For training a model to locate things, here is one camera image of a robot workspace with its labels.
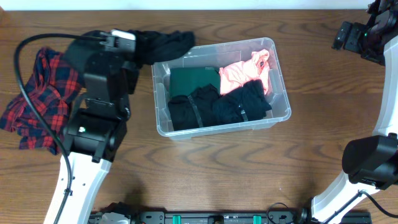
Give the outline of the dark green garment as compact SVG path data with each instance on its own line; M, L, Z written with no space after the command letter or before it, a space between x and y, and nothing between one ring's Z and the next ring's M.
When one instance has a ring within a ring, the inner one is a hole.
M212 85L220 93L221 77L215 67L191 67L170 69L170 97L188 96L197 88Z

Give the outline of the clear plastic storage bin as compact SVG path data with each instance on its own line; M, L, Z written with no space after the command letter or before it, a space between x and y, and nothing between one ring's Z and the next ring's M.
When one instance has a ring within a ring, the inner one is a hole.
M247 61L251 58L252 52L258 52L263 49L268 50L270 53L268 62L271 69L269 71L270 93L266 95L266 101L271 105L272 109L266 112L265 118L257 121L224 124L207 128L174 130L167 106L170 100L169 79L171 68L225 67L238 61ZM288 120L292 114L280 69L277 49L274 41L268 37L193 47L183 57L153 64L152 80L157 131L161 136L168 137L174 141L247 129L267 129L279 122Z

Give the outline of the pink garment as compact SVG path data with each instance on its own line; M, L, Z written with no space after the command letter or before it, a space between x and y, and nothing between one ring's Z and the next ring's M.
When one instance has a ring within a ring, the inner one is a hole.
M251 52L251 56L252 58L247 61L239 61L226 67L220 67L221 95L225 95L252 80L260 80L264 94L268 94L270 70L268 59L270 53L263 49L258 52Z

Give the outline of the dark navy garment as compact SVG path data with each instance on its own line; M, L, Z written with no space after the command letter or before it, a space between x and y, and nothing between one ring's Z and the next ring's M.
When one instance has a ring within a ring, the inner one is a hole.
M272 109L267 102L261 80L251 80L223 95L213 103L218 124L260 120Z

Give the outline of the black garment with band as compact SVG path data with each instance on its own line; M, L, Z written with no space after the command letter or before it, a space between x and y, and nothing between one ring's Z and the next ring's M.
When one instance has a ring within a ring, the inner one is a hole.
M213 103L220 98L213 85L199 87L191 94L175 96L168 102L174 131L216 126Z

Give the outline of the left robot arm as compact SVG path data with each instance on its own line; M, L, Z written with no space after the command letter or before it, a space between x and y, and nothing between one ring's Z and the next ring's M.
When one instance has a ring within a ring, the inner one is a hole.
M67 155L60 162L46 223L88 222L131 116L127 76L136 69L136 36L117 29L90 35L102 41L75 40L65 52L65 60L84 79L87 106L73 109L63 131Z

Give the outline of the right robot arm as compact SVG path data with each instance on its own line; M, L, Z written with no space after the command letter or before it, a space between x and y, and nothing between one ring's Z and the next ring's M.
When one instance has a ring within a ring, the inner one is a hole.
M390 218L374 194L397 185L397 0L375 0L366 11L367 23L343 22L332 44L384 67L379 115L369 137L350 141L342 171L320 194L309 199L293 223L371 223L369 213L353 209L368 199Z

